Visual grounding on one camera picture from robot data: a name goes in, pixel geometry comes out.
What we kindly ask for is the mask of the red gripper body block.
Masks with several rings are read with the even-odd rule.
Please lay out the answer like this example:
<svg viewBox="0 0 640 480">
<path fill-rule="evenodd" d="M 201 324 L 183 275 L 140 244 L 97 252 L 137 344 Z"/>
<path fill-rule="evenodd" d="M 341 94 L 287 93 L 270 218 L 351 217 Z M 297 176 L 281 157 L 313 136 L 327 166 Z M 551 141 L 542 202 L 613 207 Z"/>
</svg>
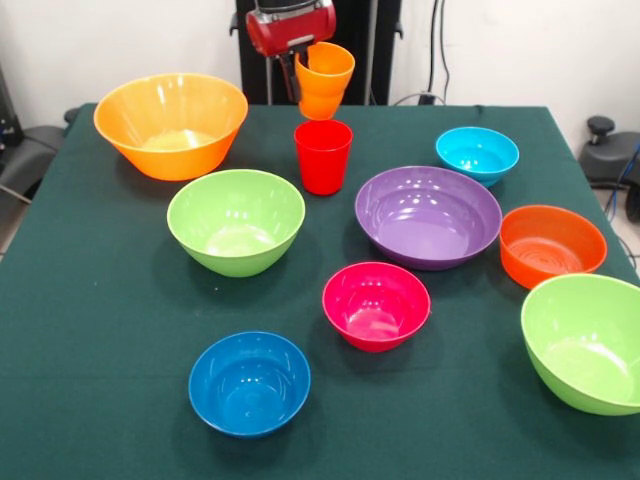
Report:
<svg viewBox="0 0 640 480">
<path fill-rule="evenodd" d="M 331 38 L 336 11 L 332 2 L 256 2 L 245 24 L 255 49 L 277 56 Z"/>
</svg>

